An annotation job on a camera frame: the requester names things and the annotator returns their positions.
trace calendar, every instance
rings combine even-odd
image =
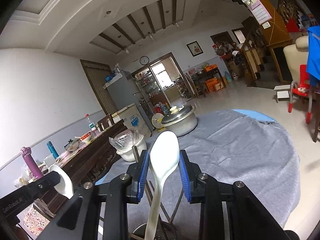
[[[258,23],[262,25],[263,23],[271,20],[272,17],[264,7],[264,5],[260,2],[260,0],[251,0],[252,4],[248,5],[249,10],[252,12],[253,16],[256,18]]]
[[[267,9],[263,6],[263,4],[260,1],[254,3],[253,8],[250,9],[250,11],[252,12],[253,16],[257,19],[260,25],[272,19],[271,15],[268,13]]]

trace wooden ceiling beam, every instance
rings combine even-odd
[[[116,42],[113,38],[110,38],[108,35],[106,35],[104,33],[100,33],[99,36],[106,39],[107,41],[110,41],[112,44],[116,45],[120,49],[124,50],[124,46],[122,46],[120,43]]]
[[[176,24],[177,19],[177,0],[172,0],[172,24]]]
[[[132,44],[136,44],[133,39],[118,25],[118,24],[113,24],[113,27],[115,27],[124,37],[126,37]]]
[[[165,19],[164,19],[164,11],[163,11],[162,0],[158,1],[158,7],[159,7],[159,12],[160,12],[162,28],[165,29],[166,27],[165,27]]]
[[[144,7],[142,7],[142,9],[143,9],[144,14],[145,14],[146,17],[147,17],[148,23],[149,23],[149,25],[150,25],[150,28],[151,28],[153,34],[156,34],[156,30],[155,30],[155,28],[154,28],[154,26],[153,26],[153,23],[152,23],[150,14],[149,14],[149,12],[148,12],[148,8],[147,8],[146,6],[144,6]]]
[[[142,38],[146,38],[145,35],[143,34],[142,30],[140,29],[139,25],[137,24],[137,22],[134,20],[134,18],[132,17],[131,14],[127,15],[127,17],[129,18],[129,20],[132,22],[132,24],[134,25],[134,27],[137,29],[137,31],[140,33]]]

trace refrigerator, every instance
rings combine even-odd
[[[114,122],[118,122],[123,119],[124,125],[128,129],[135,129],[139,134],[143,134],[145,139],[151,136],[151,131],[143,120],[135,104],[124,107],[120,111],[114,113],[112,117]]]
[[[130,72],[120,70],[120,73],[105,84],[105,89],[108,90],[118,113],[120,110],[122,111],[124,108],[135,104],[140,118],[143,119],[150,132],[153,131],[154,127],[151,123],[154,114],[153,106],[140,91]]]

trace white spoon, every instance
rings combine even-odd
[[[56,171],[60,175],[60,183],[54,186],[55,190],[63,195],[66,196],[68,199],[72,198],[73,196],[73,185],[71,182],[70,177],[68,174],[64,172],[63,169],[61,169],[58,165],[52,164],[49,168],[49,172]]]
[[[173,132],[165,131],[159,135],[150,152],[149,167],[156,184],[146,227],[145,240],[153,240],[155,237],[164,182],[177,168],[178,163],[178,138]]]

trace red child chair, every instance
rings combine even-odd
[[[289,103],[288,112],[291,113],[292,111],[293,94],[300,96],[302,99],[302,102],[304,102],[305,97],[309,97],[309,106],[308,106],[306,123],[310,123],[311,107],[312,107],[312,89],[309,84],[306,84],[305,82],[306,80],[309,80],[309,74],[307,73],[307,65],[300,65],[300,83],[294,80],[291,82],[291,85],[290,85],[290,103]],[[305,88],[309,90],[309,92],[306,92],[306,93],[299,92],[298,88]]]

